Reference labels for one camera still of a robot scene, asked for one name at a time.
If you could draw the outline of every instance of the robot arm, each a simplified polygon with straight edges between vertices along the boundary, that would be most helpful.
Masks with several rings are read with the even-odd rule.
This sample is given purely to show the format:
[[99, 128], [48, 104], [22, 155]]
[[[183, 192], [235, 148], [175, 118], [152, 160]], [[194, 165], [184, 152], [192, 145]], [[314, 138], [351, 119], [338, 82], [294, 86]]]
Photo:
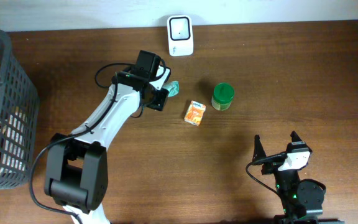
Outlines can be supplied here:
[[[284, 215], [276, 215], [276, 224], [343, 224], [341, 221], [319, 221], [323, 214], [323, 201], [326, 187], [315, 180], [300, 180], [298, 171], [308, 165], [312, 150], [296, 134], [291, 133], [291, 142], [285, 152], [266, 156], [258, 135], [255, 136], [255, 149], [252, 162], [247, 166], [247, 173], [258, 183], [276, 193], [282, 201]], [[262, 166], [262, 175], [273, 174], [276, 190], [261, 183], [249, 171], [249, 166]]]
[[[106, 152], [139, 107], [162, 111], [168, 96], [162, 85], [169, 79], [170, 69], [165, 62], [160, 66], [160, 61], [158, 55], [140, 51], [136, 64], [116, 74], [104, 100], [71, 135], [92, 129], [49, 149], [44, 192], [66, 211], [78, 214], [82, 223], [109, 223], [101, 205], [108, 186]], [[52, 142], [66, 137], [56, 134]], [[69, 165], [68, 161], [76, 159], [84, 160], [83, 167]]]

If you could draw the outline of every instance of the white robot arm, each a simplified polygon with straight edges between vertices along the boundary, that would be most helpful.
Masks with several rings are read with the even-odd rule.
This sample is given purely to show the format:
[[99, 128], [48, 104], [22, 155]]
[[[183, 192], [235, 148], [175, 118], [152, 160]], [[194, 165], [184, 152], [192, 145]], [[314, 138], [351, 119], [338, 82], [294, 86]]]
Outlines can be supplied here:
[[[101, 205], [108, 185], [106, 152], [139, 107], [162, 111], [168, 96], [162, 85], [169, 76], [170, 69], [158, 55], [140, 51], [136, 64], [116, 74], [104, 100], [71, 132], [70, 141], [62, 141], [67, 138], [62, 134], [52, 138], [59, 143], [48, 152], [44, 192], [66, 211], [77, 214], [71, 216], [75, 223], [110, 223]], [[84, 160], [82, 168], [68, 164], [78, 158]]]

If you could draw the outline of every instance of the green lid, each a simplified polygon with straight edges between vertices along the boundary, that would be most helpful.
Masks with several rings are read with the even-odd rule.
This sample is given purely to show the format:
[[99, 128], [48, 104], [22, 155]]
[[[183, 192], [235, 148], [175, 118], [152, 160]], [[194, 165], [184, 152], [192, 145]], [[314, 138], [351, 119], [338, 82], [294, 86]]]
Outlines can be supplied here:
[[234, 89], [228, 83], [220, 83], [215, 87], [212, 97], [214, 101], [220, 104], [231, 103], [234, 97]]

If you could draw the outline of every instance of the green jar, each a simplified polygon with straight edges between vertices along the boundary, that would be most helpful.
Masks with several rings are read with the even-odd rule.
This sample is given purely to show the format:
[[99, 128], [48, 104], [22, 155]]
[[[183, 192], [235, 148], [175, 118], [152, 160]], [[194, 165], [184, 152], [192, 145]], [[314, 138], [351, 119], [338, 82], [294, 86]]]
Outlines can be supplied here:
[[219, 110], [224, 111], [230, 107], [234, 97], [234, 89], [228, 83], [220, 83], [214, 89], [212, 95], [212, 106]]

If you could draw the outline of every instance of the white electronic device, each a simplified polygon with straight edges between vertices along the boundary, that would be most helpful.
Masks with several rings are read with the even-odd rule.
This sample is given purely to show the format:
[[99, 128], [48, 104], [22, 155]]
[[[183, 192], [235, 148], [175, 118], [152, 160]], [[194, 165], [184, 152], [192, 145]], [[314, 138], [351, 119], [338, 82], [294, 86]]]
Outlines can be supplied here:
[[191, 55], [194, 49], [193, 26], [189, 16], [171, 16], [167, 20], [168, 46], [171, 56]]

